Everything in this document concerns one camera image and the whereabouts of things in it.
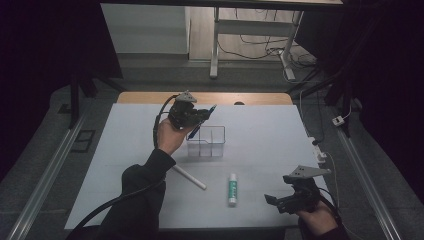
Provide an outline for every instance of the small bottle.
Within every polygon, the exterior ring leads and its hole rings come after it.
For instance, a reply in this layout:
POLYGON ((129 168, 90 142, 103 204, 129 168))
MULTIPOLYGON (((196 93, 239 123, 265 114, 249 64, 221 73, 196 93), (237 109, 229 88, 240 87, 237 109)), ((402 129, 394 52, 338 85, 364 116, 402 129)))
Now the small bottle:
POLYGON ((230 181, 228 183, 228 204, 235 207, 237 204, 237 175, 230 174, 230 181))

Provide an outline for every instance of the transparent box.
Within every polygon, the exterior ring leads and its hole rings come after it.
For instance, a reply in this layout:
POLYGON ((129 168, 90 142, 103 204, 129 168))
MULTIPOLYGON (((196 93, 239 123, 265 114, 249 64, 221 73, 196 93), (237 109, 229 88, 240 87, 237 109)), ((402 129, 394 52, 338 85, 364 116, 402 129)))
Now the transparent box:
POLYGON ((193 138, 187 140, 189 156, 222 157, 224 155, 225 127, 201 126, 193 138))

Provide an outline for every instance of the wooden floor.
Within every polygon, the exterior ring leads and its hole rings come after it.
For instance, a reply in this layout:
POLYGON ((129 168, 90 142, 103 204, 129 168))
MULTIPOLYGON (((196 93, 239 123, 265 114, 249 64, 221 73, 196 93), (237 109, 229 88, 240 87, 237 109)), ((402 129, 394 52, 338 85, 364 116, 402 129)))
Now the wooden floor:
MULTIPOLYGON (((220 19, 240 19, 254 21, 277 21, 291 22, 292 11, 276 11, 262 9, 234 9, 221 8, 220 19)), ((191 7, 191 31, 190 31, 190 60, 210 60, 213 42, 214 29, 214 9, 209 7, 191 7)), ((240 36, 240 35, 219 35, 218 41, 226 52, 234 52, 250 58, 258 58, 266 55, 266 50, 270 48, 282 48, 287 38, 267 37, 267 36, 240 36)), ((291 51, 293 54, 305 54, 299 46, 295 46, 291 51)), ((247 60, 248 58, 228 54, 219 49, 218 59, 220 60, 247 60)), ((277 56, 267 56, 257 60, 280 61, 277 56)))

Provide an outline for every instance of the wall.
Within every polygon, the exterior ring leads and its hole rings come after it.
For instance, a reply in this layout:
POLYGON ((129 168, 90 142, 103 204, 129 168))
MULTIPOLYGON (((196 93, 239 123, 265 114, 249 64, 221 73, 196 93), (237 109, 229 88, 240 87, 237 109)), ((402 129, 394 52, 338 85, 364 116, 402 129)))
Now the wall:
POLYGON ((187 54, 187 7, 101 4, 117 53, 187 54))

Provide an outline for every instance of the desk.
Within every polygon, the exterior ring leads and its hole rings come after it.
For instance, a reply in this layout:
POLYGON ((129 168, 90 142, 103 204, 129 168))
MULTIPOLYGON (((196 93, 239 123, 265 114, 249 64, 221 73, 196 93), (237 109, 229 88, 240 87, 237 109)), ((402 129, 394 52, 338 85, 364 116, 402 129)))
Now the desk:
MULTIPOLYGON (((66 229, 73 228, 92 209, 120 194, 120 177, 128 166, 144 164, 153 150, 154 117, 172 94, 123 93, 119 97, 118 103, 112 107, 66 229)), ((159 216, 160 228, 296 226, 297 216, 279 214, 264 199, 264 194, 292 195, 291 186, 283 182, 282 176, 291 173, 298 165, 317 167, 312 145, 290 98, 283 93, 192 95, 199 99, 196 108, 218 103, 206 123, 226 127, 224 156, 189 157, 186 143, 173 154, 179 166, 208 188, 203 191, 175 171, 168 171, 167 192, 159 216), (265 105, 266 99, 271 99, 269 103, 274 105, 265 105), (234 106, 234 101, 261 106, 234 106), (235 208, 227 205, 231 172, 238 175, 239 181, 239 201, 235 208)), ((316 178, 316 182, 326 188, 322 177, 316 178)), ((88 225, 100 224, 105 214, 99 214, 88 225)))

